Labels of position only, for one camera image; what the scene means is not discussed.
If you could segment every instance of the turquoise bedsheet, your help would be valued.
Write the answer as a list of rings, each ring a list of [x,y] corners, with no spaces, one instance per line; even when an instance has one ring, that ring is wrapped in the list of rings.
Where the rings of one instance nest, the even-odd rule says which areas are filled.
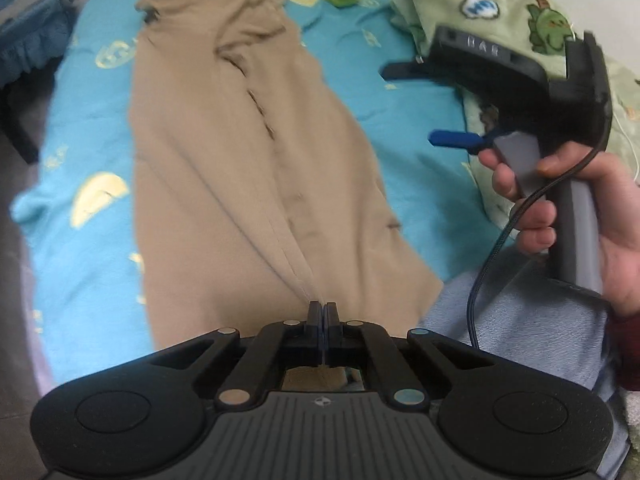
[[[57,382],[153,351],[132,224],[127,122],[142,24],[136,1],[86,4],[56,75],[39,181],[13,207],[36,275],[36,330]],[[427,140],[434,128],[464,128],[455,92],[427,81],[388,84],[378,75],[387,61],[414,55],[412,40],[389,23],[387,1],[335,9],[289,0],[286,10],[369,136],[404,235],[446,280],[476,266],[498,233],[465,153]]]

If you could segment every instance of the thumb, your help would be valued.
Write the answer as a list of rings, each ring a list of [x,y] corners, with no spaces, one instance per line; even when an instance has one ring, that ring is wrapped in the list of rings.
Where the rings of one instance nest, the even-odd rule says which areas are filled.
[[[589,146],[566,142],[553,155],[539,161],[538,171],[547,178],[555,178],[578,164],[590,151]],[[600,152],[576,176],[584,180],[618,180],[628,178],[629,173],[615,155]]]

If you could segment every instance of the human hand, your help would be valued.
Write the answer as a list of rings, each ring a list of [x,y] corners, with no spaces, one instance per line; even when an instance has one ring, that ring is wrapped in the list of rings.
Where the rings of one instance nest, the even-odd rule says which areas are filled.
[[[589,151],[587,146],[567,142],[555,154],[540,160],[538,171],[546,178],[555,178]],[[516,201],[513,171],[500,162],[494,150],[483,150],[478,157],[482,165],[494,170],[495,192]],[[602,295],[617,316],[640,314],[640,188],[622,161],[611,153],[596,155],[577,177],[590,181],[598,207]],[[536,202],[516,225],[520,230],[517,247],[528,254],[551,247],[556,241],[556,231],[551,227],[555,220],[556,206],[552,202]]]

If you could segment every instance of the beige fabric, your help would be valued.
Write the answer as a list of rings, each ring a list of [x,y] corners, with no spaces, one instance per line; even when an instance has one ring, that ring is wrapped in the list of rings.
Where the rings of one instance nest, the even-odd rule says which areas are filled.
[[[403,240],[377,161],[284,0],[140,0],[130,121],[156,346],[252,335],[310,300],[405,335],[441,283]]]
[[[347,375],[343,367],[301,366],[287,370],[280,389],[283,392],[339,392],[346,385]]]

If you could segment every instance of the red sleeve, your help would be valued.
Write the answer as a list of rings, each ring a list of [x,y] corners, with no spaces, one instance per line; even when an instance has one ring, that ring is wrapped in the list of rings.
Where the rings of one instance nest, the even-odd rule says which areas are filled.
[[[623,319],[610,316],[609,333],[622,359],[618,383],[625,390],[640,391],[640,314]]]

